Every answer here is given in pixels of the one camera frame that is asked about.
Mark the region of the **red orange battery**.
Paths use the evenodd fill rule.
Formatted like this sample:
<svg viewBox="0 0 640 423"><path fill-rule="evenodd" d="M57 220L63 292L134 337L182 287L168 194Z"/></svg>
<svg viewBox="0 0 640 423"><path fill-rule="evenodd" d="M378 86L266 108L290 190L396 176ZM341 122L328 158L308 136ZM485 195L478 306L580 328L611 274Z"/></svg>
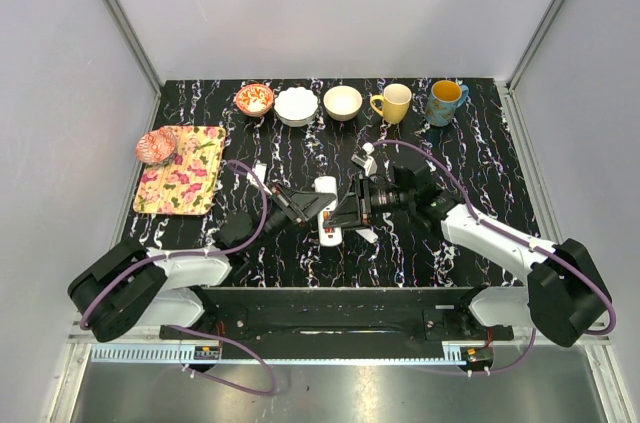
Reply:
<svg viewBox="0 0 640 423"><path fill-rule="evenodd" d="M322 213L322 226L323 226L324 233L327 235L331 235L335 232L335 228L329 224L330 216L331 216L330 211L324 211Z"/></svg>

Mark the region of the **white remote control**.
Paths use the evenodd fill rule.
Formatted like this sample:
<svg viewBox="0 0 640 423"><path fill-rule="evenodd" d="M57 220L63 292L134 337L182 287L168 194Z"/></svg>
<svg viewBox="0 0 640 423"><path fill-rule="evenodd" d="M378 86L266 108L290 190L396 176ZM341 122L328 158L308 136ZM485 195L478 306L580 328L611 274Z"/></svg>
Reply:
<svg viewBox="0 0 640 423"><path fill-rule="evenodd" d="M334 200L317 215L317 223L320 246L336 247L343 242L342 229L335 226L326 226L325 222L337 207L337 180L332 176L318 177L314 180L314 189L319 193L329 193L334 196Z"/></svg>

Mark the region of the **white battery cover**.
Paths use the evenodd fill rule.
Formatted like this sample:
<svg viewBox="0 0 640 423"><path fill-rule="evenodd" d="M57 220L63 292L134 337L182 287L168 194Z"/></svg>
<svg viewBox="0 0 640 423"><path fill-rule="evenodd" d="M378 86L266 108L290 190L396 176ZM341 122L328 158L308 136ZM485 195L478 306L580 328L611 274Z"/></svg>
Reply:
<svg viewBox="0 0 640 423"><path fill-rule="evenodd" d="M369 228L357 229L356 233L369 244L375 244L378 241L377 234Z"/></svg>

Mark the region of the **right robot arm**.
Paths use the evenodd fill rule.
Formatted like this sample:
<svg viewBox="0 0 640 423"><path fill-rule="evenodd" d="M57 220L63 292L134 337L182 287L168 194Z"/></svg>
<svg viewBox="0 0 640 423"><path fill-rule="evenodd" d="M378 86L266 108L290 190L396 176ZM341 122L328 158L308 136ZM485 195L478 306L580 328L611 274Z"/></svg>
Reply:
<svg viewBox="0 0 640 423"><path fill-rule="evenodd" d="M405 212L419 228L486 258L518 287L488 287L469 296L454 318L456 330L476 339L494 326L538 330L572 346L606 312L611 296L591 254L580 242L562 243L522 233L439 187L429 167L397 167L390 183L359 174L336 208L323 212L324 230L360 230L375 216Z"/></svg>

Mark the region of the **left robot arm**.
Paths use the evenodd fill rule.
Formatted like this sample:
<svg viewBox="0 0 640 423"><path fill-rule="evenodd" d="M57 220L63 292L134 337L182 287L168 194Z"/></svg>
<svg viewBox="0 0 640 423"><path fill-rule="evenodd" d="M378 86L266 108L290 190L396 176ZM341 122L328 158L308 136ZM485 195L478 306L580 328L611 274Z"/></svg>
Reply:
<svg viewBox="0 0 640 423"><path fill-rule="evenodd" d="M260 213L229 213L209 247L160 250L120 240L67 288L81 329L99 342L137 326L178 325L195 338L211 335L217 316L201 291L233 284L247 269L251 251L290 226L321 218L337 199L336 188L321 179L311 191L273 184L261 186L259 194Z"/></svg>

